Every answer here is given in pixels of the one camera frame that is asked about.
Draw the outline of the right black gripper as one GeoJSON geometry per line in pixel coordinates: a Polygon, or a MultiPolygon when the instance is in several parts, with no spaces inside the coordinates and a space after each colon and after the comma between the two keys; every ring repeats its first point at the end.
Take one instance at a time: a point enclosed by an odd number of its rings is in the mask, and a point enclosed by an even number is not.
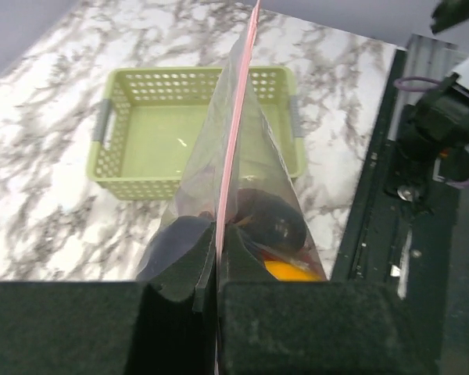
{"type": "Polygon", "coordinates": [[[441,33],[469,20],[469,0],[443,0],[435,7],[430,26],[433,34],[441,33]]]}

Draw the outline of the yellow toy bell pepper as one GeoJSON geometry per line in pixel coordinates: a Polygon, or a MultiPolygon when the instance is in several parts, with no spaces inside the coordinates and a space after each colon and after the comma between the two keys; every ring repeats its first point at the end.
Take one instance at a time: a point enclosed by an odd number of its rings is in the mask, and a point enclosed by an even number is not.
{"type": "Polygon", "coordinates": [[[280,281],[322,281],[319,275],[287,262],[266,260],[264,266],[273,277],[280,281]]]}

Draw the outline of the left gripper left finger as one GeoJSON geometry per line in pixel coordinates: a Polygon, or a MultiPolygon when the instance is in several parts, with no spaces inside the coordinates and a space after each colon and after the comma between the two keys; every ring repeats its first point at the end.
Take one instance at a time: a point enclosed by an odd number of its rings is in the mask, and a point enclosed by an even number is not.
{"type": "Polygon", "coordinates": [[[0,282],[0,374],[211,374],[213,232],[158,277],[0,282]]]}

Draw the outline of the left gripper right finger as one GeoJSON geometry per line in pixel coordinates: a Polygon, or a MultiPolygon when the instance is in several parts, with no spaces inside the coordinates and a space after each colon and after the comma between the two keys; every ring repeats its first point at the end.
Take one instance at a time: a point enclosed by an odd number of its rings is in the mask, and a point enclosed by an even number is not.
{"type": "Polygon", "coordinates": [[[228,227],[220,268],[222,374],[429,374],[399,296],[382,284],[275,280],[228,227]]]}

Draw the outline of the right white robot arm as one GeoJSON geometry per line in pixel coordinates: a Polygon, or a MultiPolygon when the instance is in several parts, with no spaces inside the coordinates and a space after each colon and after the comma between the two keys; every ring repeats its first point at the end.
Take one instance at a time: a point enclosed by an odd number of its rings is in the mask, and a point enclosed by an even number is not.
{"type": "Polygon", "coordinates": [[[421,94],[399,123],[394,164],[397,188],[415,188],[427,183],[442,152],[469,145],[469,56],[439,80],[401,77],[394,85],[421,94]]]}

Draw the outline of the dark purple toy eggplant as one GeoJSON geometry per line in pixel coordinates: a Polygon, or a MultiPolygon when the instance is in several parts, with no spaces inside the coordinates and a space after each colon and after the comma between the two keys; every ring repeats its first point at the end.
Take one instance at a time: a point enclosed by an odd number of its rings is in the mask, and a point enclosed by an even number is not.
{"type": "Polygon", "coordinates": [[[238,190],[238,211],[232,222],[250,238],[277,252],[294,255],[307,239],[300,211],[283,198],[254,188],[238,190]]]}

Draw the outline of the clear zip top bag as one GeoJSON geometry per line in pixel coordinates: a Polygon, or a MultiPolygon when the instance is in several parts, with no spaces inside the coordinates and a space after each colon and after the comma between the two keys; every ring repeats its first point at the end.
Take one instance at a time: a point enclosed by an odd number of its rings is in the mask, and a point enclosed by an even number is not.
{"type": "Polygon", "coordinates": [[[259,19],[260,8],[255,6],[247,27],[230,50],[183,177],[158,230],[180,216],[204,217],[212,221],[207,229],[213,232],[218,268],[222,263],[225,231],[232,226],[241,231],[246,248],[265,270],[266,260],[276,260],[311,271],[323,281],[326,275],[307,223],[304,247],[288,255],[254,242],[232,222],[238,211],[237,193],[243,188],[280,196],[300,211],[305,220],[249,74],[259,19]]]}

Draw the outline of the green perforated plastic basket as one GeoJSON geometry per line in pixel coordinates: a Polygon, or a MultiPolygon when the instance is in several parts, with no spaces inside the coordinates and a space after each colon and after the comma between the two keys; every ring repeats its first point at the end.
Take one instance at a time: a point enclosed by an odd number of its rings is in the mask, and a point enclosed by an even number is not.
{"type": "MultiPolygon", "coordinates": [[[[117,69],[107,80],[88,153],[86,175],[119,200],[173,197],[206,119],[221,67],[117,69]]],[[[252,66],[252,85],[289,176],[306,156],[293,72],[252,66]]]]}

